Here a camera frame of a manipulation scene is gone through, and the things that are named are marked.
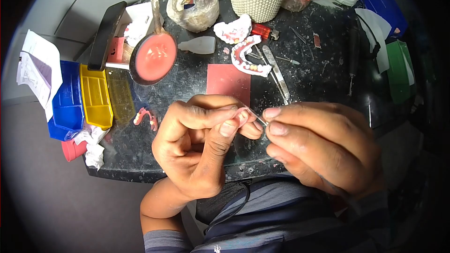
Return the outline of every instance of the wall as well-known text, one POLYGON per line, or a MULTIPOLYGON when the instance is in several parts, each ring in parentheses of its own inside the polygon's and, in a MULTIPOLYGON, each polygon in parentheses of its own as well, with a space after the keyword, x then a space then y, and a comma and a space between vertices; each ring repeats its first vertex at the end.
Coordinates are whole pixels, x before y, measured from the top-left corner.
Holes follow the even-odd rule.
POLYGON ((12 39, 1 79, 3 105, 37 101, 30 88, 17 85, 17 59, 28 29, 54 43, 62 60, 73 60, 95 35, 106 9, 120 1, 138 0, 36 0, 12 39))
POLYGON ((39 252, 143 252, 139 204, 152 185, 89 176, 82 157, 67 162, 37 119, 45 119, 37 102, 2 108, 9 133, 1 135, 1 169, 2 188, 39 252))

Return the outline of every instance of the plastic bag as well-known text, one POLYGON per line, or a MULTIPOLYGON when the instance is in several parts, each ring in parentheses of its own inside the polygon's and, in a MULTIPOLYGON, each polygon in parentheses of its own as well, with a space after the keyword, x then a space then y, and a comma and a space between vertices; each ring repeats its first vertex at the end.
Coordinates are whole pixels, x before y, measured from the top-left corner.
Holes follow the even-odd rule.
POLYGON ((198 33, 219 17, 219 0, 168 0, 167 15, 177 25, 198 33))

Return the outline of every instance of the hand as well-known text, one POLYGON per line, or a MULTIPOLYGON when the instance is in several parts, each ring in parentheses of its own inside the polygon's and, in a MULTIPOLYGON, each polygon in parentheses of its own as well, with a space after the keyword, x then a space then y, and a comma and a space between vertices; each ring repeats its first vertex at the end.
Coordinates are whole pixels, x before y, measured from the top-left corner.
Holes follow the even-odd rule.
POLYGON ((263 117, 270 122, 267 154, 302 184, 334 194, 320 174, 355 196, 379 189, 381 149, 361 113, 341 104, 302 102, 266 109, 263 117))
POLYGON ((187 200, 218 194, 225 183, 223 160, 236 132, 257 139, 263 127, 232 97, 196 95, 174 102, 152 143, 156 161, 187 200))

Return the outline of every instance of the plaster dental model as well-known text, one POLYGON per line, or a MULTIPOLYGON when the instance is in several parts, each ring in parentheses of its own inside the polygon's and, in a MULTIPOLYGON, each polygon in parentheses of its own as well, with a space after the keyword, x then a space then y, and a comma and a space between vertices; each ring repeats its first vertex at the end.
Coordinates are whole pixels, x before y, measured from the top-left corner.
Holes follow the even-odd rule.
POLYGON ((260 42, 260 35, 252 35, 236 44, 231 49, 231 62, 238 70, 246 74, 267 77, 272 70, 271 65, 255 65, 245 58, 246 54, 251 53, 251 47, 260 42))
POLYGON ((251 19, 247 14, 242 14, 238 20, 229 24, 220 22, 214 25, 217 37, 228 44, 243 42, 251 32, 251 19))
POLYGON ((141 108, 139 112, 136 114, 135 119, 133 120, 133 123, 135 125, 139 125, 144 117, 144 115, 149 115, 150 117, 150 128, 153 131, 158 130, 158 122, 156 121, 156 116, 152 115, 148 110, 145 108, 141 108))

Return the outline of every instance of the transparent yellow tray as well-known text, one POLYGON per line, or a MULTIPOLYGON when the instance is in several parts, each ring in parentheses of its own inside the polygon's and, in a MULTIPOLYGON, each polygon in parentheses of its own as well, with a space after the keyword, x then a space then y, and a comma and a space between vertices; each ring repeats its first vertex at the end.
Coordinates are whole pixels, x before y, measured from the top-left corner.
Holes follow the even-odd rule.
POLYGON ((110 128, 113 124, 113 109, 105 71, 87 70, 87 65, 81 65, 80 78, 86 122, 103 130, 110 128))
POLYGON ((106 81, 109 84, 109 99, 116 124, 127 124, 136 117, 136 109, 131 96, 130 84, 121 70, 106 68, 109 74, 106 81))

